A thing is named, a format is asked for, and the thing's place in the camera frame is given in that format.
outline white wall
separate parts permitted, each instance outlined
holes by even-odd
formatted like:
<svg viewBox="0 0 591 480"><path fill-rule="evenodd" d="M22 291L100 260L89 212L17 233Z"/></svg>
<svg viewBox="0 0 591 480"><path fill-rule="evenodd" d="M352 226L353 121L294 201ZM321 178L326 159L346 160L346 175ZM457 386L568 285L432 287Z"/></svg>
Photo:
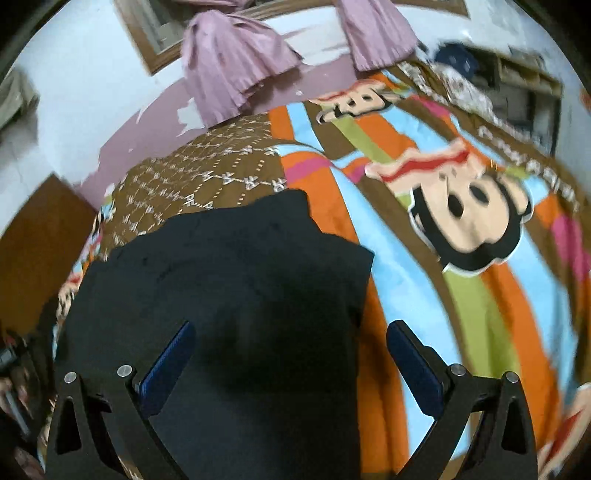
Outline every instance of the white wall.
<svg viewBox="0 0 591 480"><path fill-rule="evenodd" d="M38 143L71 183L98 166L99 150L139 108L182 77L174 62L151 77L110 0L72 0L17 59L40 93Z"/></svg>
<svg viewBox="0 0 591 480"><path fill-rule="evenodd" d="M439 41L471 41L483 47L508 51L508 45L525 46L515 11L504 0L465 0L470 18L437 10L399 6L419 40L431 51Z"/></svg>

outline window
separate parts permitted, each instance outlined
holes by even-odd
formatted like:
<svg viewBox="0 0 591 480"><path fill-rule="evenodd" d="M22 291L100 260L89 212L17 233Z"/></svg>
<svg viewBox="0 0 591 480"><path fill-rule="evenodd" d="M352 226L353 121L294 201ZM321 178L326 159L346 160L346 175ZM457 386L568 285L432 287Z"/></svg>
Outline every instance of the window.
<svg viewBox="0 0 591 480"><path fill-rule="evenodd" d="M393 1L467 16L465 0ZM255 0L254 3L240 14L265 20L307 8L333 5L333 0ZM195 6L174 0L115 0L115 5L152 75L180 57L183 31L196 12Z"/></svg>

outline clothing pile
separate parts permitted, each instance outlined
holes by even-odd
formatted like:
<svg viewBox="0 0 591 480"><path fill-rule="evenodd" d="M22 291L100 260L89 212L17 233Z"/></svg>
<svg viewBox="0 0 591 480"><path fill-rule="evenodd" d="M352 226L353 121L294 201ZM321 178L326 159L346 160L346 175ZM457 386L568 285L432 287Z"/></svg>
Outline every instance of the clothing pile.
<svg viewBox="0 0 591 480"><path fill-rule="evenodd" d="M359 480L356 334L373 257L322 233L300 190L175 216L90 266L57 378L92 384L186 320L193 356L150 422L189 478Z"/></svg>

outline brown stripe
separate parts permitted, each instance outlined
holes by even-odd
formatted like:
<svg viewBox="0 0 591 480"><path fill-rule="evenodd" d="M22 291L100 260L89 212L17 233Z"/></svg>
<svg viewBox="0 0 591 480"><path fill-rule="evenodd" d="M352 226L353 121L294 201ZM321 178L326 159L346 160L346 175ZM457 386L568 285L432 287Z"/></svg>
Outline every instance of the brown stripe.
<svg viewBox="0 0 591 480"><path fill-rule="evenodd" d="M587 288L586 294L583 301L586 302L587 305L591 304L591 297L589 296L589 279L586 280ZM589 343L591 332L589 332L590 326L588 322L589 318L589 309L587 308L584 311L584 314L580 315L580 319L577 322L581 325L580 329L577 331L579 336L579 344L577 345L577 355L574 359L574 370L577 372L577 379L580 381L581 384L585 385L591 382L591 352L589 351Z"/></svg>
<svg viewBox="0 0 591 480"><path fill-rule="evenodd" d="M447 98L447 90L445 88L445 86L443 85L443 83L441 82L441 80L439 79L439 77L437 77L437 75L435 74L434 71L432 71L432 69L430 69L429 67L427 67L423 62L420 61L408 61L412 66L414 67L418 67L419 70L421 70L421 74L423 75L423 78L425 78L425 81L427 82L427 84L439 95L441 95L444 98ZM394 75L396 78L400 79L402 82L406 83L407 85L410 85L412 87L414 87L414 89L417 91L417 93L420 96L425 96L425 94L422 93L421 89L418 88L416 86L416 84L413 82L412 78L408 77L402 70L400 70L400 68L398 68L396 65L390 67L388 69L388 71Z"/></svg>
<svg viewBox="0 0 591 480"><path fill-rule="evenodd" d="M444 308L446 309L464 365L468 370L472 369L467 355L466 344L462 332L462 324L456 311L452 295L441 274L441 264L431 249L417 236L414 231L408 212L392 195L388 187L382 182L362 177L357 184L359 191L367 198L380 218L395 232L396 237L404 244L406 249L415 258L421 268L431 279Z"/></svg>
<svg viewBox="0 0 591 480"><path fill-rule="evenodd" d="M319 124L316 121L316 116L322 111L320 105L312 102L304 102L304 107L312 124L312 130L316 134L320 145L324 148L324 154L329 160L338 160L356 150L334 124Z"/></svg>
<svg viewBox="0 0 591 480"><path fill-rule="evenodd" d="M443 120L433 115L421 102L412 98L406 98L398 102L396 107L404 110L406 113L409 113L410 115L418 118L421 122L430 126L448 142L452 142L457 138L455 132L453 132Z"/></svg>

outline bed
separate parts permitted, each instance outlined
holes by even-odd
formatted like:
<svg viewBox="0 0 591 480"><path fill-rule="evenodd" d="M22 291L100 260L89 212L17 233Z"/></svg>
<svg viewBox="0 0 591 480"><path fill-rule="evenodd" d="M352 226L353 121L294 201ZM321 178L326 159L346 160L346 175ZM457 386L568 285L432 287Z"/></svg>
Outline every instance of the bed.
<svg viewBox="0 0 591 480"><path fill-rule="evenodd" d="M448 364L520 376L540 478L551 478L591 417L588 201L470 84L443 80L429 64L405 61L346 90L243 116L130 169L61 289L56 339L92 261L171 216L301 189L322 231L375 253L359 335L364 478L399 471L431 425L386 349L397 319Z"/></svg>

